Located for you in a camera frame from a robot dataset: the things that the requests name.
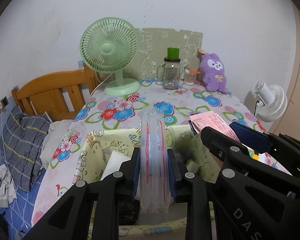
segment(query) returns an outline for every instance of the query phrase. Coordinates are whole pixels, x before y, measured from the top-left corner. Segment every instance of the bed frame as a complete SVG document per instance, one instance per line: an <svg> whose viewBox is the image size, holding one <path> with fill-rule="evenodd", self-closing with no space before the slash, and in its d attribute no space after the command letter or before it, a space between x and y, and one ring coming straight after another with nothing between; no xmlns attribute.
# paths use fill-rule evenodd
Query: bed frame
<svg viewBox="0 0 300 240"><path fill-rule="evenodd" d="M84 65L84 69L62 71L38 77L20 90L11 91L18 106L27 114L35 115L47 112L53 121L74 119L85 101L82 84L87 84L89 92L98 84L96 72ZM61 89L66 88L74 111L69 111Z"/></svg>

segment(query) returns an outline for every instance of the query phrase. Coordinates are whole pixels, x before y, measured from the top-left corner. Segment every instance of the blue bedsheet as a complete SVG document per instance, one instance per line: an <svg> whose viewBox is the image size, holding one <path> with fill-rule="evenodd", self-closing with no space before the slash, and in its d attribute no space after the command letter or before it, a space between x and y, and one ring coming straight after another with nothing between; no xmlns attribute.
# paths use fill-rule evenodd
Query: blue bedsheet
<svg viewBox="0 0 300 240"><path fill-rule="evenodd" d="M21 188L18 188L17 200L15 199L9 205L9 208L0 208L0 213L2 213L3 211L6 212L4 217L8 222L10 240L15 240L14 236L17 230L22 230L27 233L31 229L31 216L34 208L34 202L37 198L39 187L41 185L44 174L45 170L40 175L38 181L31 187L30 192L26 192ZM19 213L16 201L18 202L21 215Z"/></svg>

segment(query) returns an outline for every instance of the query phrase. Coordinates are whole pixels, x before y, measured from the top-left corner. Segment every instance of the jar handle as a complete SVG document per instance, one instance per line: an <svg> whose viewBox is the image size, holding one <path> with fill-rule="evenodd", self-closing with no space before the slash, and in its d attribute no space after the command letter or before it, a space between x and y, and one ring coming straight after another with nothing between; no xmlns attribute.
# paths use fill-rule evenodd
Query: jar handle
<svg viewBox="0 0 300 240"><path fill-rule="evenodd" d="M165 66L165 64L162 64L157 68L157 84L158 85L163 84L164 66Z"/></svg>

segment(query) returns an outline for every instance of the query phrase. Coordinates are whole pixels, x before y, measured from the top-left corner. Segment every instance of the blue gripper pad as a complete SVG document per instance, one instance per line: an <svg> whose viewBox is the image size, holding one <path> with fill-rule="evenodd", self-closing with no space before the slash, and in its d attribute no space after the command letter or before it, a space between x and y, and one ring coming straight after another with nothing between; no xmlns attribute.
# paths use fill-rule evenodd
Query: blue gripper pad
<svg viewBox="0 0 300 240"><path fill-rule="evenodd" d="M171 161L168 155L168 169L169 169L169 187L170 187L170 193L171 197L173 198L174 201L176 201L177 198L177 193L176 193L176 179L173 174L173 169L171 165Z"/></svg>
<svg viewBox="0 0 300 240"><path fill-rule="evenodd" d="M253 130L238 122L232 122L230 128L235 132L242 144L250 147L258 153L269 153L271 145L266 134Z"/></svg>
<svg viewBox="0 0 300 240"><path fill-rule="evenodd" d="M134 173L133 173L133 179L132 179L132 184L133 184L133 189L132 189L132 193L131 193L132 200L134 200L137 195L139 175L140 175L140 148L139 148L139 152L138 152L136 166L134 167Z"/></svg>
<svg viewBox="0 0 300 240"><path fill-rule="evenodd" d="M137 190L138 190L138 183L139 183L139 175L140 175L140 149L138 152L138 157L137 157L137 162L136 166L134 168L134 174L133 174L133 189L132 189L132 199L134 200L136 195L137 195ZM171 197L173 198L174 201L176 201L177 193L176 193L176 180L175 176L173 174L173 169L171 165L171 161L168 155L168 170L169 170L169 186L170 186L170 193Z"/></svg>

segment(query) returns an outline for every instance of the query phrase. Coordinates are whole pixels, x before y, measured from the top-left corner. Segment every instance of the pillow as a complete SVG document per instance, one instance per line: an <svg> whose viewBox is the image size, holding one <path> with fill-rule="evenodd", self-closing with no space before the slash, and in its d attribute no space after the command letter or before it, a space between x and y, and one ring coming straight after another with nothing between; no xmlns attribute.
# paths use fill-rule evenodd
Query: pillow
<svg viewBox="0 0 300 240"><path fill-rule="evenodd" d="M61 120L50 124L49 133L42 143L40 159L45 169L48 169L52 156L61 140L68 132L73 120Z"/></svg>
<svg viewBox="0 0 300 240"><path fill-rule="evenodd" d="M43 170L39 156L49 126L44 116L23 114L15 106L3 127L0 140L3 162L7 162L15 184L24 191L30 190Z"/></svg>

